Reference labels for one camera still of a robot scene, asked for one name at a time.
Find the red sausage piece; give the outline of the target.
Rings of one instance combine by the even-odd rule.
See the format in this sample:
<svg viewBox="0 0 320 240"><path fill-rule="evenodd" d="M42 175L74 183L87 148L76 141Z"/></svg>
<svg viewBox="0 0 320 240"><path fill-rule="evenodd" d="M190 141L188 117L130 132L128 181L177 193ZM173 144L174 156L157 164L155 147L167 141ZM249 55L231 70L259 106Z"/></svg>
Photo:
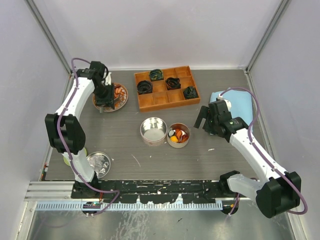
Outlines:
<svg viewBox="0 0 320 240"><path fill-rule="evenodd" d="M187 140L189 139L189 135L188 134L184 134L184 135L182 135L181 136L181 143L184 143L184 142L186 142Z"/></svg>

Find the white radish slice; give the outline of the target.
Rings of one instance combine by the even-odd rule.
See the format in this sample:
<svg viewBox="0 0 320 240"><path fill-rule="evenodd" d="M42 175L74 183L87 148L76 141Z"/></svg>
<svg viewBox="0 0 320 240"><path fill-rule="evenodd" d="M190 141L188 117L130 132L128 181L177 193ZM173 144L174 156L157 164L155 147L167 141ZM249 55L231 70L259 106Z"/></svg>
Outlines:
<svg viewBox="0 0 320 240"><path fill-rule="evenodd" d="M170 130L168 133L169 138L176 136L176 131L174 129Z"/></svg>

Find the tall pink lunch tin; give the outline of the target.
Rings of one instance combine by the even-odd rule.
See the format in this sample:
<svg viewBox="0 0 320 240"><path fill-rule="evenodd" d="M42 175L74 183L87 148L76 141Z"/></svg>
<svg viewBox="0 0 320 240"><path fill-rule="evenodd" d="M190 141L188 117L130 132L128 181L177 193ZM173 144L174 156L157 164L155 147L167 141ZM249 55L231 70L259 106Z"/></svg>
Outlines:
<svg viewBox="0 0 320 240"><path fill-rule="evenodd" d="M167 124L159 117L149 117L140 125L140 135L143 142L151 147L157 147L165 142Z"/></svg>

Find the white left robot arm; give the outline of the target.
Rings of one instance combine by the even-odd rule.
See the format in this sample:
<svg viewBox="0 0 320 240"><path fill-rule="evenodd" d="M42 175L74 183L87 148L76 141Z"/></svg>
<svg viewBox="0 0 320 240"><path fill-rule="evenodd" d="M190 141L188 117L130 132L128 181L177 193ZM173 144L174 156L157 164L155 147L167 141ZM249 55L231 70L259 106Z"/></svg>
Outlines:
<svg viewBox="0 0 320 240"><path fill-rule="evenodd" d="M94 95L99 108L115 108L115 85L111 81L108 68L100 61L91 61L89 67L76 69L74 61L85 62L82 58L72 58L71 67L74 81L70 92L55 113L45 116L45 126L50 146L68 159L75 180L85 183L82 192L88 198L100 193L100 185L93 181L97 177L85 153L86 134L79 122L83 108L89 97Z"/></svg>

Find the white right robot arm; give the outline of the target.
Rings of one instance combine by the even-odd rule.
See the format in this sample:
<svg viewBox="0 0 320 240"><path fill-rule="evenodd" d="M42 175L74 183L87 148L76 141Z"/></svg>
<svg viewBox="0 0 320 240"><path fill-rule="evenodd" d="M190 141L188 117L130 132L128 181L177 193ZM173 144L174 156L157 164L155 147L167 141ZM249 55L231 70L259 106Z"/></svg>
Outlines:
<svg viewBox="0 0 320 240"><path fill-rule="evenodd" d="M241 153L258 179L230 171L220 176L220 193L225 197L237 193L251 199L267 218L298 207L302 200L300 176L279 165L256 140L247 123L241 117L232 117L230 108L225 99L202 106L194 127L225 139Z"/></svg>

